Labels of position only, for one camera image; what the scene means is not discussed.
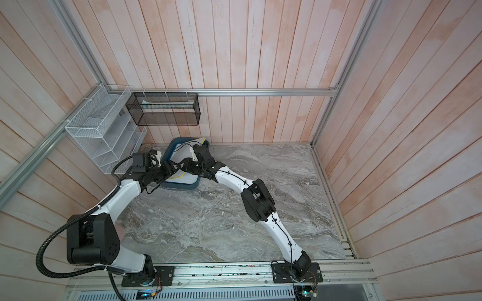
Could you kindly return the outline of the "teal plastic storage box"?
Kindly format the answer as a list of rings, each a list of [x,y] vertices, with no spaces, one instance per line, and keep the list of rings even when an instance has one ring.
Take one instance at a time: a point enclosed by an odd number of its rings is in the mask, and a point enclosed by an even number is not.
[[[182,160],[186,158],[194,159],[193,146],[195,145],[209,146],[209,142],[204,137],[198,139],[190,137],[175,138],[171,141],[161,159],[162,161],[171,161],[172,163],[181,163]],[[173,176],[162,183],[161,187],[191,190],[195,189],[199,182],[200,178],[198,176],[178,170]]]

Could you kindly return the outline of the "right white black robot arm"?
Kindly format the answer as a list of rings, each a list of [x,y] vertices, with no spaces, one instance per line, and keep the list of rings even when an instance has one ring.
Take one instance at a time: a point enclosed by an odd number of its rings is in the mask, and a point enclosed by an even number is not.
[[[192,147],[192,155],[175,166],[186,173],[222,184],[240,194],[248,216],[260,223],[282,252],[291,278],[304,280],[311,265],[309,255],[295,242],[276,211],[275,200],[261,179],[251,180],[216,161],[206,145]]]

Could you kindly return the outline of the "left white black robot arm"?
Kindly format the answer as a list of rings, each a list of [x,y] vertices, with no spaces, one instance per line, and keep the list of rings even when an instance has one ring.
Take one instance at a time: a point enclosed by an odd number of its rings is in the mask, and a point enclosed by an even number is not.
[[[115,222],[127,206],[152,183],[157,188],[178,171],[170,161],[162,161],[154,150],[135,153],[118,162],[111,170],[116,187],[83,215],[69,219],[67,260],[74,265],[104,266],[125,274],[145,273],[154,277],[156,270],[148,255],[121,245]]]

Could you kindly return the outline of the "black mesh basket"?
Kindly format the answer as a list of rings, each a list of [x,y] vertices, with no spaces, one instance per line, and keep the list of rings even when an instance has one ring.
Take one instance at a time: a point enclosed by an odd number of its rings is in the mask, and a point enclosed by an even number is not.
[[[196,126],[201,116],[198,95],[188,92],[134,92],[126,109],[140,126]]]

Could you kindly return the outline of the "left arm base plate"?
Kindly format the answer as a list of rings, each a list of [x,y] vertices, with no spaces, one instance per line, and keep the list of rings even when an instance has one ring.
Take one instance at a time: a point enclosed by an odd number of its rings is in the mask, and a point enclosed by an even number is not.
[[[128,273],[121,287],[169,287],[172,286],[175,266],[154,266],[139,273]]]

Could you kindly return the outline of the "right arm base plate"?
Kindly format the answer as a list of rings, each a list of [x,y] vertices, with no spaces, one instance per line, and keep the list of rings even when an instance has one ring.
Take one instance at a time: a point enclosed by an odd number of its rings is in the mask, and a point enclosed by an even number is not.
[[[309,266],[296,270],[296,266],[292,266],[286,262],[271,262],[272,278],[274,283],[321,283],[323,276],[318,263],[310,263]]]

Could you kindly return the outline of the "aluminium mounting rail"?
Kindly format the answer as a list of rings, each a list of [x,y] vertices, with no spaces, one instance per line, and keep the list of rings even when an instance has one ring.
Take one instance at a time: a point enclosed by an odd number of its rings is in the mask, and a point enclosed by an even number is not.
[[[174,264],[168,284],[122,287],[126,300],[384,300],[368,260],[319,260],[303,280],[273,272],[275,262]]]

